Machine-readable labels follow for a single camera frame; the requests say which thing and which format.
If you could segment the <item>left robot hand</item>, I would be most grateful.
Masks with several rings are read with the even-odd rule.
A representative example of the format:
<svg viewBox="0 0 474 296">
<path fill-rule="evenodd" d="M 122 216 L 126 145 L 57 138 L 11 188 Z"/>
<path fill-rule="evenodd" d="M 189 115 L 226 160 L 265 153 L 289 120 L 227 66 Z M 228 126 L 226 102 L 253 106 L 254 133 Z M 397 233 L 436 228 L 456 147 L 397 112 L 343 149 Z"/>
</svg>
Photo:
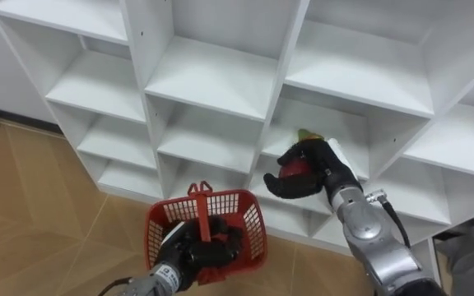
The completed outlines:
<svg viewBox="0 0 474 296">
<path fill-rule="evenodd" d="M 173 285 L 176 292 L 189 289 L 203 269 L 228 266 L 242 251 L 242 229 L 218 215 L 210 216 L 208 224 L 212 236 L 208 242 L 202 240 L 197 219 L 176 220 L 164 230 L 154 264 L 172 266 L 177 271 L 178 282 Z"/>
</svg>

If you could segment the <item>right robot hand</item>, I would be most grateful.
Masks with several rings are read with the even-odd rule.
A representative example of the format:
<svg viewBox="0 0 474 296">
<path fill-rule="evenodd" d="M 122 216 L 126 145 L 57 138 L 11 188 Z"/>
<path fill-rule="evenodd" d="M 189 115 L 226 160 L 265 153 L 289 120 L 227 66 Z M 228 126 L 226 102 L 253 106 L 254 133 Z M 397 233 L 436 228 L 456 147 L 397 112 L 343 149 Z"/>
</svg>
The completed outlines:
<svg viewBox="0 0 474 296">
<path fill-rule="evenodd" d="M 276 161 L 286 167 L 296 159 L 302 159 L 309 166 L 309 172 L 287 177 L 265 173 L 263 181 L 270 193 L 282 199 L 300 199 L 325 190 L 328 198 L 340 189 L 363 188 L 355 174 L 344 164 L 323 139 L 305 139 L 295 143 Z"/>
</svg>

